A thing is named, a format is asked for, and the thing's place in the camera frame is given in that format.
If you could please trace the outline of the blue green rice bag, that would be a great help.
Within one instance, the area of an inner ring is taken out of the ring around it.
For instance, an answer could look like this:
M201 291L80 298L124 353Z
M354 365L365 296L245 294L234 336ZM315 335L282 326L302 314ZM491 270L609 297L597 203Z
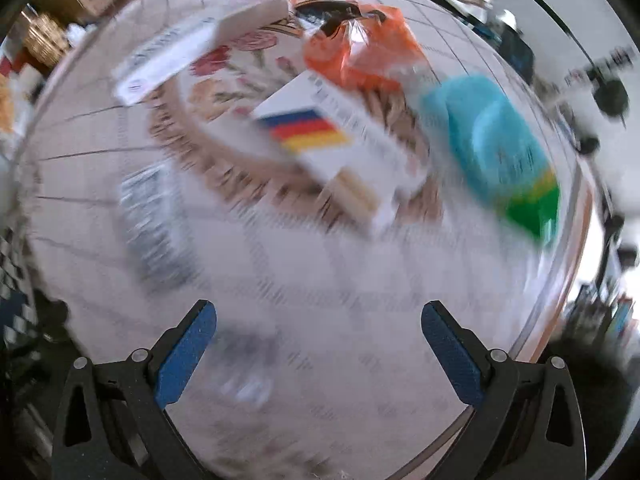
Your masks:
M466 183L537 243L554 241L560 185L528 123L498 84L480 75L416 92L416 114L445 141Z

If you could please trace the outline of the orange plastic snack bag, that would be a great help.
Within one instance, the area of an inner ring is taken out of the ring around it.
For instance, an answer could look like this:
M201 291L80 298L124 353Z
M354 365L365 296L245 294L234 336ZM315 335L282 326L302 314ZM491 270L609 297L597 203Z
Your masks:
M360 0L290 0L306 66L345 90L397 91L432 68L401 10Z

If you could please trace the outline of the checkered black white cloth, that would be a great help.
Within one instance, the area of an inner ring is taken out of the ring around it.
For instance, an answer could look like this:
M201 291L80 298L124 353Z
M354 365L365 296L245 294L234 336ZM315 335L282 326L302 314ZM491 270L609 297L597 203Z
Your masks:
M1 339L8 350L36 338L38 316L23 247L24 238L14 229L1 230Z

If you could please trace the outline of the clear blister pack near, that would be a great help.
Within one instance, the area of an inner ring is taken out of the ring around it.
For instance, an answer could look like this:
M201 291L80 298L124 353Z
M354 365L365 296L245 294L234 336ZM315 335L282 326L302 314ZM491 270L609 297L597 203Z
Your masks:
M223 328L210 347L212 386L235 403L261 408L273 388L277 339L254 328Z

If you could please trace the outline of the silver pill blister pack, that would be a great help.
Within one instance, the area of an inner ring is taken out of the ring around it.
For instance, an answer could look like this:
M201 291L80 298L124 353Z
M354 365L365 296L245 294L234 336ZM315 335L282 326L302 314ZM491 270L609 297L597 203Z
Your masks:
M190 229L170 162L157 162L122 180L119 226L131 262L147 289L174 289L194 278Z

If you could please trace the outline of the white flat medicine box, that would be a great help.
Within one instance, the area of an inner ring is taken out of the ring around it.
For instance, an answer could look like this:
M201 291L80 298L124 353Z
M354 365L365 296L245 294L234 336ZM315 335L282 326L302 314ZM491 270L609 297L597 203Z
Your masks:
M219 117L221 141L232 148L295 162L330 194L367 236L394 223L400 203L419 192L430 173L364 106L312 70L285 84L245 115Z

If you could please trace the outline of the barbell weight rack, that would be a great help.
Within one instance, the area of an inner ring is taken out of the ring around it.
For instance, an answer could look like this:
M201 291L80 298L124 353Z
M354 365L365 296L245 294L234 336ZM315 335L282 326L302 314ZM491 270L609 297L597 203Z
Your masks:
M572 70L565 81L567 84L582 84L591 90L591 96L600 114L606 119L618 119L625 122L629 110L628 92L618 74L634 65L633 48L616 48L607 58L598 62L590 60L581 70ZM568 125L568 135L574 150L586 159L593 159L600 150L601 142L597 133L579 118L574 108L566 101L559 104L560 117ZM592 164L594 187L600 195L601 217L604 227L604 244L608 249L615 248L622 272L639 265L639 247L637 243L623 242L622 236L626 217L614 205L610 187L600 175L599 169Z

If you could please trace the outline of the long white toothpaste box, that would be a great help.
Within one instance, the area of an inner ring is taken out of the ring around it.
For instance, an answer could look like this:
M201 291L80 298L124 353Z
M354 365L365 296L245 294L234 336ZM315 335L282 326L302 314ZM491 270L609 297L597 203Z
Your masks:
M139 44L112 70L113 96L123 106L209 51L288 16L288 0L235 0L198 11Z

